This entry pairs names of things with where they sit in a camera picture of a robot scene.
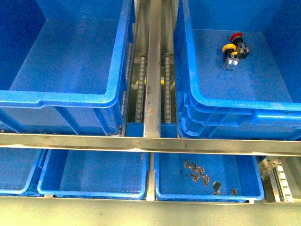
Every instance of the metal rail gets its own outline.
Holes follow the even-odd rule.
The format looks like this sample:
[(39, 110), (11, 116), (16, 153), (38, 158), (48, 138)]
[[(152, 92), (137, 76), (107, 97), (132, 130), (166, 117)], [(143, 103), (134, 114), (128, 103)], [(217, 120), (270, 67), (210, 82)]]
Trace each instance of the metal rail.
[(268, 140), (212, 140), (2, 133), (0, 134), (0, 147), (301, 156), (301, 142), (299, 141)]
[[(161, 0), (150, 2), (150, 35), (144, 108), (144, 137), (161, 136)], [(150, 154), (147, 201), (155, 201), (154, 153)]]

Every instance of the red knob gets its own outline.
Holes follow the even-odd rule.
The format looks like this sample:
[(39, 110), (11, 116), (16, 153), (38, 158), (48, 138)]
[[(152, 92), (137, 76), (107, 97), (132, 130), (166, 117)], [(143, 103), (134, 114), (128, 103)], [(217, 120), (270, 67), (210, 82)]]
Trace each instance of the red knob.
[(238, 38), (238, 37), (243, 37), (244, 35), (242, 34), (242, 32), (237, 32), (237, 33), (235, 33), (235, 34), (233, 34), (231, 37), (230, 37), (230, 42), (233, 42), (233, 40), (235, 39), (235, 38)]

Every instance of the empty blue bin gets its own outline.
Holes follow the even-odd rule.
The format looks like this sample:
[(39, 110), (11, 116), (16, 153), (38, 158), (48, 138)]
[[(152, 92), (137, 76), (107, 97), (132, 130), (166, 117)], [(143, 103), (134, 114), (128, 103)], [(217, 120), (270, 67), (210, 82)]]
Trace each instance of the empty blue bin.
[[(209, 184), (195, 182), (189, 160), (205, 169)], [(254, 156), (216, 154), (155, 154), (156, 196), (162, 201), (246, 202), (262, 200), (264, 191)], [(214, 182), (219, 182), (221, 195), (215, 195)]]
[[(300, 10), (297, 0), (180, 1), (174, 49), (182, 137), (300, 139), (301, 53), (282, 54), (301, 47)], [(222, 47), (238, 31), (251, 52), (224, 70)]]
[(45, 150), (0, 148), (0, 195), (40, 196), (38, 181)]
[(0, 14), (0, 129), (118, 134), (134, 1), (1, 1)]
[(50, 150), (38, 191), (57, 197), (145, 197), (149, 155), (129, 152)]

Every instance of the bin floor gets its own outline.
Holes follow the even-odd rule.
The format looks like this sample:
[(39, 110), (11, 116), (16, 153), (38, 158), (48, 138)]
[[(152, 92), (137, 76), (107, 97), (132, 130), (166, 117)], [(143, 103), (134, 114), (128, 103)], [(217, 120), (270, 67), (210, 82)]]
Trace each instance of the bin floor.
[(10, 90), (103, 94), (118, 21), (46, 20)]
[[(196, 163), (204, 167), (205, 175), (210, 179), (208, 186), (203, 185), (202, 178), (198, 182), (192, 181), (191, 169), (184, 168), (186, 159), (191, 165)], [(212, 195), (213, 183), (218, 181), (222, 185), (219, 189), (222, 195), (231, 195), (234, 188), (242, 195), (235, 157), (231, 155), (161, 153), (159, 169), (162, 194)]]
[(292, 102), (261, 32), (244, 32), (250, 54), (235, 71), (223, 69), (222, 47), (236, 31), (194, 30), (201, 93), (208, 98)]
[(37, 153), (37, 150), (0, 149), (0, 189), (22, 190)]
[(60, 190), (138, 194), (145, 177), (144, 155), (69, 151)]

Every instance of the yellow ring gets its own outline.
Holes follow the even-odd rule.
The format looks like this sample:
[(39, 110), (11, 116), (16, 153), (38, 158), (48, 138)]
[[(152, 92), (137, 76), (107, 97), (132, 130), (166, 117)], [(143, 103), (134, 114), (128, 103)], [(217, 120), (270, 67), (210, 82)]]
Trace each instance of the yellow ring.
[(234, 44), (227, 44), (222, 48), (222, 52), (225, 53), (225, 51), (229, 48), (234, 49), (234, 51), (236, 50), (236, 46)]

